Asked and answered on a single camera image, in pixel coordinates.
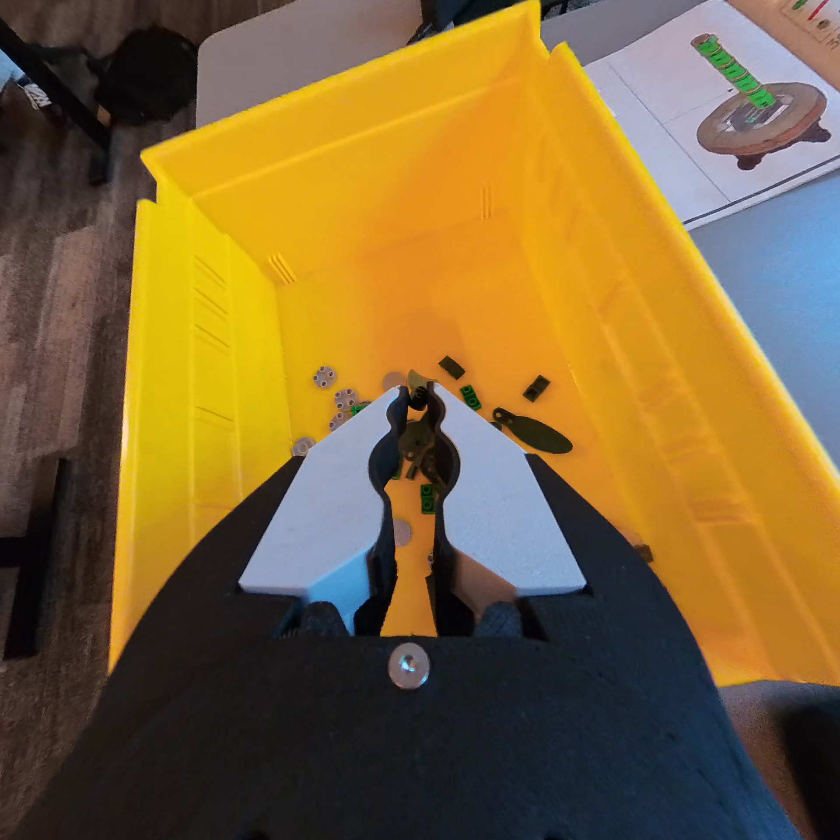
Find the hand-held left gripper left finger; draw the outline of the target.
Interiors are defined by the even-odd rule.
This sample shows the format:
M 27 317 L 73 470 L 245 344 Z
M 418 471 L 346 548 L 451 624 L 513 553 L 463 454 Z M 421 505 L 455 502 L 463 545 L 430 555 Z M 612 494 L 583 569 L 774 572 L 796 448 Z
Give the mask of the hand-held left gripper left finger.
M 351 635 L 379 636 L 396 588 L 386 486 L 400 456 L 393 387 L 302 459 L 241 574 L 246 593 L 332 604 Z

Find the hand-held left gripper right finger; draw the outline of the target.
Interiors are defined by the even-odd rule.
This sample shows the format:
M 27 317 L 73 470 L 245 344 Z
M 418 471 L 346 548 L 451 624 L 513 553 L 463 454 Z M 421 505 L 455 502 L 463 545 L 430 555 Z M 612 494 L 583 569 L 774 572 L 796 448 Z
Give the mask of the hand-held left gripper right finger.
M 528 454 L 441 384 L 427 388 L 436 477 L 427 578 L 439 636 L 473 634 L 487 608 L 582 592 L 586 579 Z

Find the dark green leaf piece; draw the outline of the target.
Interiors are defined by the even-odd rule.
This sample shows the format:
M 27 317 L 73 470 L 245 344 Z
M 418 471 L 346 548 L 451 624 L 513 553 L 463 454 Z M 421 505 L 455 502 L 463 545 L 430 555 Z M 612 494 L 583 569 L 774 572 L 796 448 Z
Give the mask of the dark green leaf piece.
M 566 436 L 546 423 L 500 406 L 493 409 L 491 422 L 499 429 L 507 430 L 519 442 L 545 454 L 567 455 L 574 447 Z
M 437 494 L 442 493 L 454 474 L 454 457 L 437 427 L 443 410 L 428 384 L 410 391 L 408 405 L 421 415 L 408 420 L 399 439 L 405 478 L 424 476 Z

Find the yellow plastic bin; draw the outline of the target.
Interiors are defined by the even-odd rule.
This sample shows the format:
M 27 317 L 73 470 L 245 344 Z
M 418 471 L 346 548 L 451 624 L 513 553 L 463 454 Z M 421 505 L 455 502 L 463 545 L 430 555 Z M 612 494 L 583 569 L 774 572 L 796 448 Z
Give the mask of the yellow plastic bin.
M 838 473 L 537 2 L 141 155 L 109 666 L 176 566 L 329 434 L 333 368 L 569 437 L 716 683 L 838 685 Z

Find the instruction booklet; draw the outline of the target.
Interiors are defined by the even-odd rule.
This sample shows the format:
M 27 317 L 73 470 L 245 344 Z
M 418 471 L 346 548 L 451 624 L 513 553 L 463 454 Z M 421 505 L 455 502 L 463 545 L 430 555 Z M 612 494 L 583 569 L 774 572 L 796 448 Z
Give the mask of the instruction booklet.
M 727 2 L 584 70 L 688 230 L 838 171 L 838 90 Z

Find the black round stool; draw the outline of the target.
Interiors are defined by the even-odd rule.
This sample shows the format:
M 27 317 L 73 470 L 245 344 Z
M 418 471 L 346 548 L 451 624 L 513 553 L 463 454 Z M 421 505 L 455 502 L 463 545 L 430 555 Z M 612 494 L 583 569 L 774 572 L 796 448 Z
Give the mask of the black round stool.
M 119 124 L 169 121 L 195 100 L 197 59 L 198 47 L 174 30 L 136 28 L 91 66 L 98 79 L 94 100 Z

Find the black table leg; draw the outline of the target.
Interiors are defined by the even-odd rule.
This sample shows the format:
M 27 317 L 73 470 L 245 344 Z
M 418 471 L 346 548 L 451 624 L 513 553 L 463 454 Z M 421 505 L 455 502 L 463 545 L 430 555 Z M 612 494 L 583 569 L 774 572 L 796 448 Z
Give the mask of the black table leg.
M 24 42 L 1 19 L 1 48 L 16 67 L 41 89 L 51 103 L 84 133 L 96 147 L 89 165 L 89 182 L 101 186 L 109 182 L 112 171 L 112 129 L 91 110 L 48 66 L 43 50 Z

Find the black furniture frame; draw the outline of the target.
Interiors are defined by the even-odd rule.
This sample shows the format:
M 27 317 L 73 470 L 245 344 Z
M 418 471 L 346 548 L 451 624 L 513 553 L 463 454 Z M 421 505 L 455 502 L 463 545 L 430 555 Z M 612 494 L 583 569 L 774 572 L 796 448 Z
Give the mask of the black furniture frame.
M 1 567 L 17 571 L 3 647 L 4 661 L 30 658 L 38 651 L 46 578 L 66 473 L 66 459 L 57 455 L 41 459 L 35 473 L 26 531 L 19 537 L 1 539 Z

